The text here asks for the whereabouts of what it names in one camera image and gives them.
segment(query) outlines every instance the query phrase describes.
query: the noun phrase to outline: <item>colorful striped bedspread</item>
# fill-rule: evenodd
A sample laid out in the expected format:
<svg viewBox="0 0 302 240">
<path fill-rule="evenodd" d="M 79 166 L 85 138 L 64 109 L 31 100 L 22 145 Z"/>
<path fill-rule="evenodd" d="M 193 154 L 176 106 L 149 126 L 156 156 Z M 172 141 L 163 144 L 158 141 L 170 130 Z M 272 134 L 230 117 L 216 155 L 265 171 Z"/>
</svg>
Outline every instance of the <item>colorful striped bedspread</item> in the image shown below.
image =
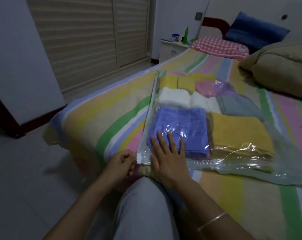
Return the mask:
<svg viewBox="0 0 302 240">
<path fill-rule="evenodd" d="M 166 70 L 211 74 L 229 81 L 302 150 L 302 102 L 253 85 L 239 70 L 238 62 L 188 49 L 172 60 L 69 104 L 51 120 L 44 139 L 70 150 L 82 173 L 96 175 L 104 159 L 115 152 L 137 150 L 155 74 Z M 302 240 L 302 186 L 275 185 L 208 171 L 192 171 L 191 176 L 255 238 Z"/>
</svg>

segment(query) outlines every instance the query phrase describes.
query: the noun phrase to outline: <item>leg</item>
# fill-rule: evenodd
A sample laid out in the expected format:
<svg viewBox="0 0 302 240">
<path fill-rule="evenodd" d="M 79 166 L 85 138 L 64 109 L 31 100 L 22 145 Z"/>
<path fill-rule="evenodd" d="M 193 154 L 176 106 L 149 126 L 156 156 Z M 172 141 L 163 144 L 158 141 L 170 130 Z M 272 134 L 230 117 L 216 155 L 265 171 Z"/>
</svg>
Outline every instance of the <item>leg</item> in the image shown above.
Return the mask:
<svg viewBox="0 0 302 240">
<path fill-rule="evenodd" d="M 114 216 L 113 239 L 179 239 L 173 206 L 162 185 L 142 177 L 128 188 Z"/>
</svg>

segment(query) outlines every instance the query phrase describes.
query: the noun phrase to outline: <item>red checkered pillowcase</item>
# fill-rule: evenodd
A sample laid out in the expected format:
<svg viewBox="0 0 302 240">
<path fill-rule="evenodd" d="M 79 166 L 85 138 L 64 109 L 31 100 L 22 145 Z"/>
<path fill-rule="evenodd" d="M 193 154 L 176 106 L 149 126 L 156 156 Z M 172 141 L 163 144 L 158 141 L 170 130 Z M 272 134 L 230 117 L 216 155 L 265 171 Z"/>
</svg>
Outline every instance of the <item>red checkered pillowcase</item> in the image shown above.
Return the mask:
<svg viewBox="0 0 302 240">
<path fill-rule="evenodd" d="M 237 60 L 243 60 L 249 55 L 249 49 L 243 44 L 210 36 L 194 41 L 190 48 L 210 55 Z"/>
</svg>

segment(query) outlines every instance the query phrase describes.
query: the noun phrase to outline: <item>wardrobe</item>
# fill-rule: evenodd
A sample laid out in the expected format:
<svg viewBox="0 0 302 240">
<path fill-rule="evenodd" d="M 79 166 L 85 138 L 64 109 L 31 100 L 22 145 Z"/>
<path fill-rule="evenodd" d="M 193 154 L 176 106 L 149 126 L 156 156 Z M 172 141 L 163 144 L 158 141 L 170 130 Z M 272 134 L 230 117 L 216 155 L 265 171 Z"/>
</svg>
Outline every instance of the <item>wardrobe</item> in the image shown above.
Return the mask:
<svg viewBox="0 0 302 240">
<path fill-rule="evenodd" d="M 146 57 L 149 0 L 26 1 L 62 92 Z"/>
</svg>

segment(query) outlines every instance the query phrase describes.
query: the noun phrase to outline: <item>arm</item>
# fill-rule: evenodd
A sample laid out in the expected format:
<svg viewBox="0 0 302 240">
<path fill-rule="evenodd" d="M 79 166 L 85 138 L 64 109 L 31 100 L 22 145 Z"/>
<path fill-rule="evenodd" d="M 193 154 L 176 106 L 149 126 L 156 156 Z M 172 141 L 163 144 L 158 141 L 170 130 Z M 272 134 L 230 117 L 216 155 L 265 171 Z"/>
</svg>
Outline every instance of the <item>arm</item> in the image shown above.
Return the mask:
<svg viewBox="0 0 302 240">
<path fill-rule="evenodd" d="M 43 240 L 85 238 L 101 200 L 134 168 L 136 153 L 125 150 L 113 155 L 100 177 L 77 199 Z"/>
<path fill-rule="evenodd" d="M 203 225 L 224 213 L 224 210 L 189 176 L 184 140 L 181 139 L 180 141 L 179 154 L 170 133 L 168 133 L 168 138 L 171 149 L 160 132 L 157 133 L 157 137 L 160 145 L 154 137 L 151 137 L 156 154 L 156 156 L 151 156 L 151 162 L 156 175 L 163 184 L 181 195 L 190 212 L 197 216 Z M 228 214 L 213 221 L 201 232 L 211 239 L 254 239 Z"/>
</svg>

